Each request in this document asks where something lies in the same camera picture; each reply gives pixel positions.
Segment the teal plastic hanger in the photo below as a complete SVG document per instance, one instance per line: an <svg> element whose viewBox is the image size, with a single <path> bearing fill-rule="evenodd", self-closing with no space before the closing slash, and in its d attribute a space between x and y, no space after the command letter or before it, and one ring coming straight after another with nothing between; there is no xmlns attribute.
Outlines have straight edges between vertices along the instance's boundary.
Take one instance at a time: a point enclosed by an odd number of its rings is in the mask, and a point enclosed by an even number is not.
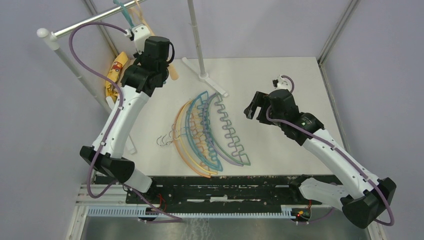
<svg viewBox="0 0 424 240"><path fill-rule="evenodd" d="M124 16L125 20L127 21L128 25L130 26L130 28L134 28L135 25L133 23L132 17L128 11L128 9L125 7L125 5L120 2L119 0L113 0L112 1L115 5L121 7L121 13Z"/></svg>

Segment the blue wavy hanger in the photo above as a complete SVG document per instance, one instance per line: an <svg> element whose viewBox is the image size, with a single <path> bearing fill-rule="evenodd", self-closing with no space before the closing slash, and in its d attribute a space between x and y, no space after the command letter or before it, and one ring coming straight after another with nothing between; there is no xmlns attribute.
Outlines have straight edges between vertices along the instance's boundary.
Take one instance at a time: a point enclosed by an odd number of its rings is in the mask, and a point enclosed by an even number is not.
<svg viewBox="0 0 424 240"><path fill-rule="evenodd" d="M212 141L207 140L209 129L203 125L204 114L203 109L207 103L209 93L201 92L192 100L192 103L186 110L185 126L189 130L187 141L192 148L194 154L203 162L211 171L223 171L223 165L218 158L218 154L212 147Z"/></svg>

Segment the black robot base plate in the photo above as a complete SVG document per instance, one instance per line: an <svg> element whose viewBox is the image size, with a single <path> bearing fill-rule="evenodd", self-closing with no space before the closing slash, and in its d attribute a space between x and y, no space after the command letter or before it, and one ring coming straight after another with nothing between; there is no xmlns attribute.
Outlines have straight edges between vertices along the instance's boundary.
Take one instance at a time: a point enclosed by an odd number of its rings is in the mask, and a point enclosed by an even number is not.
<svg viewBox="0 0 424 240"><path fill-rule="evenodd" d="M166 213L278 213L281 206L317 206L292 186L295 176L153 176L143 196Z"/></svg>

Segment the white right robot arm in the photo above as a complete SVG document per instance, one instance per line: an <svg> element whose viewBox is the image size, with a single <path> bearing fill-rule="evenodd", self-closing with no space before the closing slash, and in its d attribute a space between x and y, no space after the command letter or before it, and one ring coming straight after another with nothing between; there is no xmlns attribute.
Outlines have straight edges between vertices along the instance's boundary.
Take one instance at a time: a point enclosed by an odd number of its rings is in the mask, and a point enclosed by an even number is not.
<svg viewBox="0 0 424 240"><path fill-rule="evenodd" d="M247 119L278 127L286 137L317 157L340 181L334 185L301 175L292 184L296 193L341 211L356 227L372 222L391 227L395 217L391 203L397 188L389 177L380 178L358 163L331 136L313 114L301 112L287 89L257 91L243 111Z"/></svg>

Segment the beige plastic hanger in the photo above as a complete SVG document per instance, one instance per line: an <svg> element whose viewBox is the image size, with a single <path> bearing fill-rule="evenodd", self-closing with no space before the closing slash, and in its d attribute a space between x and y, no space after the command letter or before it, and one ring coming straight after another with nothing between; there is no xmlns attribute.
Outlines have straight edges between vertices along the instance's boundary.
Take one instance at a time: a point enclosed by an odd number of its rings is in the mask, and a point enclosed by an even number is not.
<svg viewBox="0 0 424 240"><path fill-rule="evenodd" d="M146 20L144 18L144 14L143 14L143 10L141 8L140 2L138 0L135 0L134 2L135 2L135 7L134 7L134 10L132 12L137 16L140 23L145 25L148 28L151 35L155 36L156 34L153 32L153 30L151 29L151 27L149 26L149 24L146 22ZM176 81L179 78L179 74L178 74L175 66L172 63L170 63L167 69L168 69L170 78L173 81Z"/></svg>

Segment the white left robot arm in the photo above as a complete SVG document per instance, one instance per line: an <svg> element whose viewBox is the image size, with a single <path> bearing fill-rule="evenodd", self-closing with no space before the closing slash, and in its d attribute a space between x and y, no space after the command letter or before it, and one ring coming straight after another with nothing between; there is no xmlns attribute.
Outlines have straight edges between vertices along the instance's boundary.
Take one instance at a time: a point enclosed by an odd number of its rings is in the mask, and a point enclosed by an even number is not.
<svg viewBox="0 0 424 240"><path fill-rule="evenodd" d="M100 172L141 193L149 191L153 180L123 157L124 149L142 108L167 80L174 56L168 38L150 36L145 40L143 51L123 73L119 96L105 126L91 146L80 150L90 172Z"/></svg>

